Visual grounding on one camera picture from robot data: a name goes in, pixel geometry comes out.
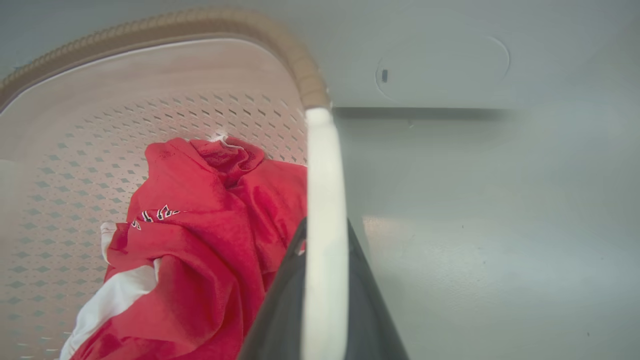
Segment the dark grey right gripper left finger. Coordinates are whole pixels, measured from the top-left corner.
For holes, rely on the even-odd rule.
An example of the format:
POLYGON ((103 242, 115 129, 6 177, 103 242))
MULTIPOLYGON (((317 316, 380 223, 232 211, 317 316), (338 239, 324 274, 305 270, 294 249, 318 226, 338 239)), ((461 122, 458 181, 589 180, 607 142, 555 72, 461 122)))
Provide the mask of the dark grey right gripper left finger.
POLYGON ((263 304, 243 342, 239 360, 301 359, 307 220, 299 223, 263 304))

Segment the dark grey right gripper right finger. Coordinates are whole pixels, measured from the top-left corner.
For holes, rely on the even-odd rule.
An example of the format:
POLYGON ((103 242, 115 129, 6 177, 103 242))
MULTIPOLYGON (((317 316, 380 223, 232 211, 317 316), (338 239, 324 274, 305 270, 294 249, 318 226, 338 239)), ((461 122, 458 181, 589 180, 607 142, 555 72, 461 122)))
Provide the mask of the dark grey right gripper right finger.
POLYGON ((346 360, 407 360, 406 348, 387 309, 352 224, 349 230, 349 326, 346 360))

